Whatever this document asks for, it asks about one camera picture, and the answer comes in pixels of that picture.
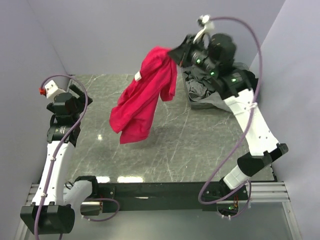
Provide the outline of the aluminium rail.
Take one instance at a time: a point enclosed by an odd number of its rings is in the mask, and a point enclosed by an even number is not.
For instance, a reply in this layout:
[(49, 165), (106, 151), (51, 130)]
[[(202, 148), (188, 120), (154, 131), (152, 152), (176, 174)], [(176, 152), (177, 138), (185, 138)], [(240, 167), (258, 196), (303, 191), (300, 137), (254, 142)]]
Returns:
[[(119, 200), (120, 198), (135, 198), (150, 200), (152, 198), (198, 198), (201, 193), (203, 182), (129, 182), (129, 183), (90, 183), (88, 192), (81, 184), (75, 182), (71, 189), (65, 186), (50, 186), (44, 190), (45, 186), (32, 185), (28, 203), (39, 205), (42, 194), (45, 193), (44, 204), (50, 203), (66, 205), (71, 198), (80, 200), (110, 198)], [(213, 181), (201, 193), (201, 199), (210, 201), (256, 201), (256, 202), (288, 202), (290, 200), (287, 189), (282, 182), (253, 182), (245, 183), (236, 189), (229, 189), (223, 182)]]

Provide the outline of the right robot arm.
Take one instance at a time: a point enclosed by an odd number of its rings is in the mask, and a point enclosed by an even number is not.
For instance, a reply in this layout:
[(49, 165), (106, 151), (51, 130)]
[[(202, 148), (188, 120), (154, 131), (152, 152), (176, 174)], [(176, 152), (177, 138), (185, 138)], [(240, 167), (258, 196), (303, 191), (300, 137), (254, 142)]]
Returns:
[(234, 63), (236, 44), (226, 34), (214, 34), (204, 45), (202, 38), (188, 34), (170, 50), (170, 58), (182, 68), (192, 67), (204, 73), (215, 92), (235, 116), (245, 134), (249, 152), (237, 159), (237, 165), (221, 179), (219, 193), (230, 200), (237, 187), (289, 151), (269, 129), (256, 101), (258, 79), (249, 70)]

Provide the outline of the red t-shirt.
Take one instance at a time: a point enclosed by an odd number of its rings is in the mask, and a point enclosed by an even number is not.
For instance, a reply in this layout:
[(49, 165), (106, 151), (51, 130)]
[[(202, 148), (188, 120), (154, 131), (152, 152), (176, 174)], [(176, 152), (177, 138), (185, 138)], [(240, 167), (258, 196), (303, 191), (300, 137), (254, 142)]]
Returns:
[(109, 124), (121, 133), (119, 143), (129, 144), (148, 138), (158, 100), (169, 102), (176, 94), (177, 65), (169, 48), (156, 46), (148, 52), (140, 70), (112, 108)]

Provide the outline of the light grey t-shirt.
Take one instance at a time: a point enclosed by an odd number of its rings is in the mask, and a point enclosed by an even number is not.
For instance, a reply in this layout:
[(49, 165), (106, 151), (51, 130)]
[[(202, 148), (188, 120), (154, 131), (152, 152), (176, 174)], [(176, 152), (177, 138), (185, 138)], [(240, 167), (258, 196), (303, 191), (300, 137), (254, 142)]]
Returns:
[(218, 94), (211, 94), (210, 96), (201, 99), (199, 101), (201, 104), (209, 104), (212, 105), (218, 109), (227, 111), (227, 112), (232, 112), (231, 109), (227, 106), (227, 104), (221, 99), (221, 97)]

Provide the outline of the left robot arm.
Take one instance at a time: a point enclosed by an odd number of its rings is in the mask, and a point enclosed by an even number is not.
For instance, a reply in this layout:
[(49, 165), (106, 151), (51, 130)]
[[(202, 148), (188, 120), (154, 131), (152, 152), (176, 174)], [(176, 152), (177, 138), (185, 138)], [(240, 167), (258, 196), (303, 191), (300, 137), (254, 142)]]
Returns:
[(53, 80), (39, 90), (50, 100), (46, 108), (52, 113), (46, 161), (31, 204), (20, 211), (20, 218), (36, 237), (70, 233), (82, 202), (94, 201), (100, 195), (95, 176), (79, 176), (71, 189), (64, 191), (67, 167), (81, 131), (82, 114), (93, 101), (76, 85), (70, 88), (76, 96), (59, 88)]

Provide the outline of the grey plastic bin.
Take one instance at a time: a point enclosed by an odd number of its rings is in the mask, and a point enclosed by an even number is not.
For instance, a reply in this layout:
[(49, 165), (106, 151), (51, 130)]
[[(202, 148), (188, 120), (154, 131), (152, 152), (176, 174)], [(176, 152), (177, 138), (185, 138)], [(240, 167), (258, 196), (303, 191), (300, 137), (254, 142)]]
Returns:
[[(257, 87), (258, 79), (255, 74), (249, 71), (248, 66), (241, 62), (236, 62), (226, 70), (221, 70), (220, 77), (225, 77), (236, 70), (241, 70), (249, 78), (252, 88)], [(192, 109), (218, 108), (230, 112), (230, 108), (221, 99), (219, 93), (213, 88), (209, 75), (195, 66), (182, 70), (185, 92)]]

